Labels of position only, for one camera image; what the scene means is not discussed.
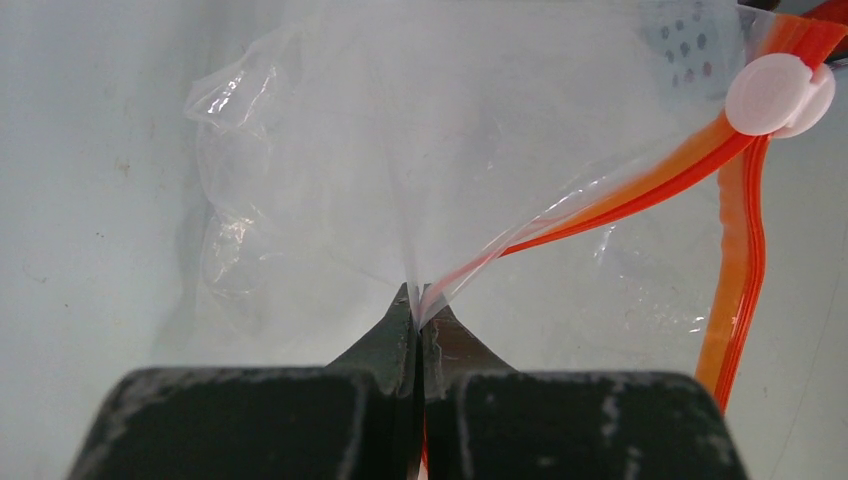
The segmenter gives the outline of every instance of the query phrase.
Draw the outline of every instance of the ziplock bag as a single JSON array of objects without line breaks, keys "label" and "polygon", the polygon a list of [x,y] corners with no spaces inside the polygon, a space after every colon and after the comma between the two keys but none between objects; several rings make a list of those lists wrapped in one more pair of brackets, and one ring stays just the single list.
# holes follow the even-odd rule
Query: ziplock bag
[{"label": "ziplock bag", "polygon": [[[257,302],[271,276],[305,293],[353,272],[332,289],[353,303],[391,284],[400,248],[423,325],[493,259],[721,169],[724,260],[697,373],[724,404],[764,271],[759,172],[794,120],[740,133],[726,97],[746,65],[785,53],[774,68],[809,72],[792,84],[808,101],[844,35],[725,1],[326,2],[190,95],[216,209],[203,283],[256,318],[285,311]],[[784,97],[741,95],[728,107]],[[314,277],[272,266],[283,257]],[[322,320],[299,317],[289,327]]]}]

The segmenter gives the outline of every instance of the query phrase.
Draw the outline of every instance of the plastic bag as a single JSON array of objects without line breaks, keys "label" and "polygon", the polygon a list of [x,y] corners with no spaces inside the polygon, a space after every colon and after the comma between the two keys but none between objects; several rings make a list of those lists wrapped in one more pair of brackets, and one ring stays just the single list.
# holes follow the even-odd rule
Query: plastic bag
[{"label": "plastic bag", "polygon": [[[765,53],[814,69],[844,35],[823,25],[725,1],[317,5],[190,95],[216,209],[203,283],[249,331],[332,279],[322,293],[338,308],[286,326],[305,338],[389,292],[402,263],[423,325],[504,253],[615,222],[723,166],[735,165],[722,185],[761,168],[768,136],[729,125],[728,87]],[[743,218],[748,239],[756,215],[733,212],[752,203],[731,203],[725,217]],[[738,228],[728,221],[726,235]],[[727,269],[745,269],[746,283],[719,291],[724,324],[756,303],[761,250],[725,256],[741,259]],[[719,330],[699,367],[724,372],[705,381],[714,389],[744,342],[744,328]]]}]

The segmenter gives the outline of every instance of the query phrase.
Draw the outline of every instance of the white surface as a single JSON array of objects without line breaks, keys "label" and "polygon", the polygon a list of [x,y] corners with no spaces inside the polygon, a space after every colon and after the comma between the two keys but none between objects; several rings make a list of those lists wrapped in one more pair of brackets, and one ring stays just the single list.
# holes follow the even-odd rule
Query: white surface
[{"label": "white surface", "polygon": [[[58,478],[110,385],[180,358],[196,328],[205,203],[183,100],[281,7],[17,3],[0,7],[0,478]],[[756,479],[848,477],[842,90],[810,132],[775,142],[766,170],[769,269],[728,413]],[[570,355],[589,347],[545,302],[568,288],[566,248],[496,265],[456,308],[516,365],[620,366],[630,357]],[[495,317],[497,299],[510,308]]]},{"label": "white surface", "polygon": [[746,135],[800,135],[821,120],[835,94],[833,72],[815,73],[795,55],[772,53],[742,69],[730,84],[727,120]]}]

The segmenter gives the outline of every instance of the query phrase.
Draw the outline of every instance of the clear plastic bag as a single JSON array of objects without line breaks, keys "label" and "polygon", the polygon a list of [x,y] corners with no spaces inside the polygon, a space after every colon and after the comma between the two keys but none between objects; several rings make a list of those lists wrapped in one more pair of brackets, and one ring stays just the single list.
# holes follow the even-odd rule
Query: clear plastic bag
[{"label": "clear plastic bag", "polygon": [[[341,328],[328,319],[378,318],[370,299],[389,298],[402,270],[423,325],[502,254],[690,188],[756,141],[724,117],[736,74],[782,51],[812,68],[827,49],[810,22],[729,1],[313,8],[198,82],[186,109],[216,210],[210,304],[259,342],[285,312],[292,348]],[[633,286],[650,276],[633,268]],[[634,321],[708,315],[700,297],[657,301]]]}]

